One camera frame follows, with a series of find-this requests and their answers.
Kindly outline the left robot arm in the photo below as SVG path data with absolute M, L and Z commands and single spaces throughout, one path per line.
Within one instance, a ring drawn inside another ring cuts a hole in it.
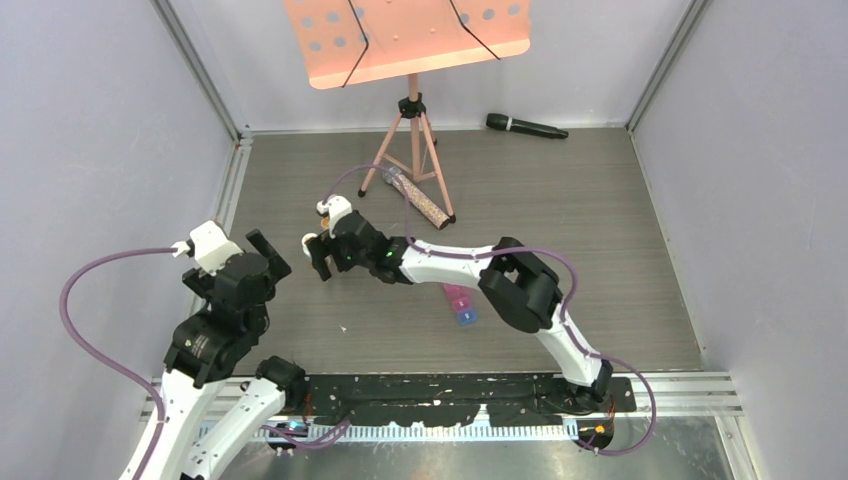
M 204 301 L 177 326 L 154 409 L 124 479 L 218 479 L 272 416 L 293 414 L 309 390 L 305 371 L 278 356 L 262 361 L 237 403 L 208 431 L 199 429 L 238 362 L 258 344 L 270 321 L 267 304 L 290 266 L 254 229 L 253 251 L 231 241 L 209 220 L 193 229 L 179 254 L 196 267 L 183 283 Z

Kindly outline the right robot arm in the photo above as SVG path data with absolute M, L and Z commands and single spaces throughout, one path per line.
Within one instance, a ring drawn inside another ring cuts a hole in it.
M 481 292 L 510 327 L 535 336 L 555 360 L 574 403 L 596 410 L 611 395 L 610 363 L 591 347 L 572 319 L 572 292 L 544 261 L 546 252 L 512 237 L 495 245 L 463 248 L 412 237 L 387 237 L 358 211 L 332 221 L 302 239 L 305 254 L 322 280 L 329 267 L 340 272 L 362 267 L 386 284 L 441 283 Z

